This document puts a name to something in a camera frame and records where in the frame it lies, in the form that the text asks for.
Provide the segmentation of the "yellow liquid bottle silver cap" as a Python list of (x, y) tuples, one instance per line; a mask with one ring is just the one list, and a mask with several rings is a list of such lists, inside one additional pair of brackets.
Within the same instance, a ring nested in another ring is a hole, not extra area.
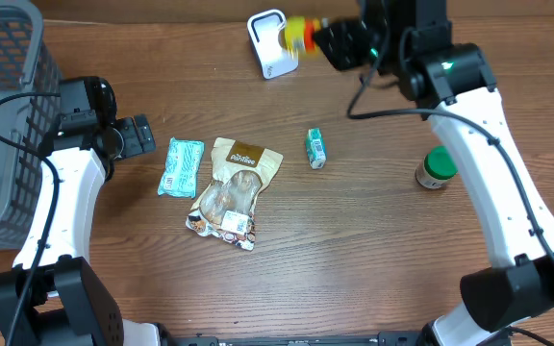
[(290, 16), (280, 34), (280, 44), (293, 57), (313, 57), (320, 53), (313, 36), (327, 26), (326, 18)]

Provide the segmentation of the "teal wet wipes pack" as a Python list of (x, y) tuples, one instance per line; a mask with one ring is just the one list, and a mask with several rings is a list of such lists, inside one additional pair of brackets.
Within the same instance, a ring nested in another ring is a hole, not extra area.
[(178, 198), (195, 198), (197, 173), (204, 154), (205, 144), (197, 140), (169, 141), (165, 169), (157, 193)]

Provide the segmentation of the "small green white carton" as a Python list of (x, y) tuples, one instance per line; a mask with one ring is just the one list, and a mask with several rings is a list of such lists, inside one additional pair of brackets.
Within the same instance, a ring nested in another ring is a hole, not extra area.
[(327, 161), (327, 155), (323, 136), (318, 128), (308, 130), (305, 146), (310, 167), (312, 169), (322, 168)]

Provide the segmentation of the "brown snack pouch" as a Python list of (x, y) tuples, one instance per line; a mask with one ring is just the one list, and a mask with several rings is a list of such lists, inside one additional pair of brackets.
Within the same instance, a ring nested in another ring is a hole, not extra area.
[(186, 226), (251, 251), (255, 247), (255, 207), (276, 176), (283, 156), (273, 150), (219, 137), (211, 152), (212, 180), (192, 205)]

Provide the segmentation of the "green lid white jar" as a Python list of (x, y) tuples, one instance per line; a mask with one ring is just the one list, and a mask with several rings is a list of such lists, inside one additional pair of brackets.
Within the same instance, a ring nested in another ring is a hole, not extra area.
[(417, 182), (428, 189), (445, 187), (458, 169), (444, 146), (433, 148), (415, 169)]

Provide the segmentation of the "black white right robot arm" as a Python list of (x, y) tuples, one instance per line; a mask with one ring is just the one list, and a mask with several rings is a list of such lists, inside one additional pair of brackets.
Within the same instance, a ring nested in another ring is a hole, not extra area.
[(355, 18), (312, 35), (338, 70), (391, 74), (428, 122), (464, 182), (489, 268), (461, 278), (461, 303), (428, 323), (420, 345), (503, 341), (519, 322), (554, 309), (554, 216), (512, 138), (483, 51), (456, 43), (442, 1), (364, 1)]

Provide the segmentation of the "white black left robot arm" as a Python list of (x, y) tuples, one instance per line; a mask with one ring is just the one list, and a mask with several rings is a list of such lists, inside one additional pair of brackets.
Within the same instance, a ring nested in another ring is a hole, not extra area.
[(39, 147), (46, 159), (38, 204), (12, 270), (0, 273), (0, 330), (9, 345), (167, 345), (160, 325), (122, 317), (91, 268), (95, 203), (126, 149), (149, 131), (95, 111), (62, 114)]

